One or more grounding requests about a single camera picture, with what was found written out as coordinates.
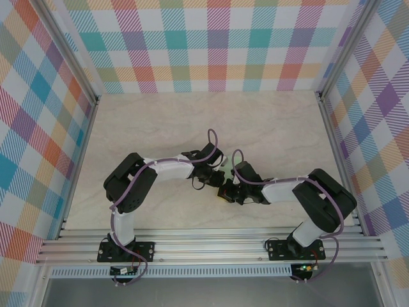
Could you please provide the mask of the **light green paper sheet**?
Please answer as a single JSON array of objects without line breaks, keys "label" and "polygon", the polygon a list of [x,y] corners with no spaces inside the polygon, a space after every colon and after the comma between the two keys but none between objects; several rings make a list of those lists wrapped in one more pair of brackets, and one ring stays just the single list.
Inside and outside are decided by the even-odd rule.
[{"label": "light green paper sheet", "polygon": [[224,172],[224,178],[233,179],[234,178],[234,171],[233,171],[233,163],[232,163],[232,156],[227,155],[225,161],[222,163],[220,170]]}]

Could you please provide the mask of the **grey metal shelf panel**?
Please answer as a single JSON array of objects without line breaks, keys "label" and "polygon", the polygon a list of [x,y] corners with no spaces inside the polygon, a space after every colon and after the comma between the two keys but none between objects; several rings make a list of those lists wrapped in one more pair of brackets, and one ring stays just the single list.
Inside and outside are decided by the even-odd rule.
[{"label": "grey metal shelf panel", "polygon": [[297,285],[275,278],[144,279],[115,287],[109,279],[52,279],[42,307],[383,307],[370,283],[360,292]]}]

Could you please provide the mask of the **aluminium side rail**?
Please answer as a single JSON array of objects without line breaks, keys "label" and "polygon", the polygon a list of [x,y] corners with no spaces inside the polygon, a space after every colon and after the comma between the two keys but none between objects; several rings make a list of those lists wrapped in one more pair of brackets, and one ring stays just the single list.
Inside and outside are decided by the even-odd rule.
[{"label": "aluminium side rail", "polygon": [[327,171],[355,198],[357,206],[347,218],[347,222],[353,224],[353,227],[359,230],[360,235],[367,235],[366,227],[362,222],[361,212],[359,208],[358,196],[353,190],[351,179],[348,176],[346,161],[341,150],[341,145],[338,143],[334,124],[330,118],[329,108],[327,103],[321,98],[319,93],[314,93],[314,108],[317,135],[324,140],[320,141],[323,147],[324,154],[329,157],[324,158],[323,168]]},{"label": "aluminium side rail", "polygon": [[79,180],[79,176],[81,174],[81,168],[84,162],[84,158],[86,155],[86,150],[88,147],[88,143],[89,143],[89,139],[92,133],[92,129],[93,129],[93,125],[95,122],[95,118],[96,118],[96,114],[98,112],[98,107],[100,104],[102,96],[99,95],[96,97],[95,102],[93,103],[93,107],[91,108],[91,113],[90,113],[90,119],[89,119],[89,123],[86,129],[86,133],[84,135],[84,139],[82,142],[82,146],[81,146],[81,151],[79,154],[79,160],[77,161],[77,165],[74,169],[74,173],[73,173],[73,179],[70,185],[70,190],[68,192],[68,198],[66,199],[63,208],[61,209],[61,216],[58,218],[58,223],[57,223],[57,227],[52,235],[52,239],[56,240],[59,238],[59,233],[61,231],[61,229],[63,228],[63,224],[65,223],[65,221],[68,218],[68,215],[70,213],[70,208],[72,206],[72,202],[73,202],[73,197],[75,194],[75,190],[77,187],[77,183]]}]

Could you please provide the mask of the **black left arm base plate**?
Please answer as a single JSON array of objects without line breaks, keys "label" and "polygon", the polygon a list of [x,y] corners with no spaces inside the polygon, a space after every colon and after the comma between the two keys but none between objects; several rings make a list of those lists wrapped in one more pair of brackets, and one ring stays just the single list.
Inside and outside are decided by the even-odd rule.
[{"label": "black left arm base plate", "polygon": [[[131,242],[125,246],[146,259],[147,262],[152,262],[155,252],[154,242]],[[138,262],[135,255],[125,251],[114,242],[104,240],[100,243],[97,253],[97,262],[99,263],[122,263],[122,262]]]}]

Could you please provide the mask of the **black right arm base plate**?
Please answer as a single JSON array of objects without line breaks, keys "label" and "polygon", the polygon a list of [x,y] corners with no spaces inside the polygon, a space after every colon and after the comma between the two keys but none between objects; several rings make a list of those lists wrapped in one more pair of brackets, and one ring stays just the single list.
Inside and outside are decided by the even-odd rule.
[{"label": "black right arm base plate", "polygon": [[272,239],[265,242],[270,261],[278,260],[325,260],[326,254],[322,240],[315,240],[307,247],[294,240]]}]

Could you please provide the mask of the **small dark circuit board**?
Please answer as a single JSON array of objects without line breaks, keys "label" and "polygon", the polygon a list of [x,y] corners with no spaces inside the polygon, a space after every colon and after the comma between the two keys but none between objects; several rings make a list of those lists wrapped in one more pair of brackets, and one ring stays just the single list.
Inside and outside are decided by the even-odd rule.
[{"label": "small dark circuit board", "polygon": [[110,267],[110,276],[135,276],[138,273],[137,267]]}]

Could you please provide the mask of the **aluminium mounting rail frame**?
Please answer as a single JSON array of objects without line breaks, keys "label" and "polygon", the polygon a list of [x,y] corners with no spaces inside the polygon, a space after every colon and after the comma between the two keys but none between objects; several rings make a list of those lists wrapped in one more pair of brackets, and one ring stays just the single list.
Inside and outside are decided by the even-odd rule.
[{"label": "aluminium mounting rail frame", "polygon": [[[255,264],[268,262],[264,242],[285,239],[291,228],[214,228],[136,230],[139,241],[153,241],[154,264]],[[38,265],[96,264],[98,246],[105,230],[62,230],[56,240],[46,240]],[[323,240],[326,262],[384,262],[387,252],[379,237],[360,235],[348,226],[338,237]]]}]

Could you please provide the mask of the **aluminium corner post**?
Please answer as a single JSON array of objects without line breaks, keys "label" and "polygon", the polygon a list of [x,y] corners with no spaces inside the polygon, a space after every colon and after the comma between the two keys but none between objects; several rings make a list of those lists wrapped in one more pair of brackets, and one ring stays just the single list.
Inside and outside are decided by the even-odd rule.
[{"label": "aluminium corner post", "polygon": [[60,29],[45,0],[31,0],[31,2],[33,6],[36,5],[36,10],[42,16],[42,20],[50,31],[50,34],[62,56],[67,61],[68,66],[72,69],[73,75],[77,78],[80,87],[85,91],[85,94],[90,101],[92,101],[93,105],[97,105],[99,97],[91,87],[91,84],[80,66],[80,63],[77,61],[64,32]]},{"label": "aluminium corner post", "polygon": [[313,82],[313,90],[320,104],[334,87],[351,53],[367,28],[373,13],[382,0],[350,0],[341,17],[333,41],[326,53],[323,66]]}]

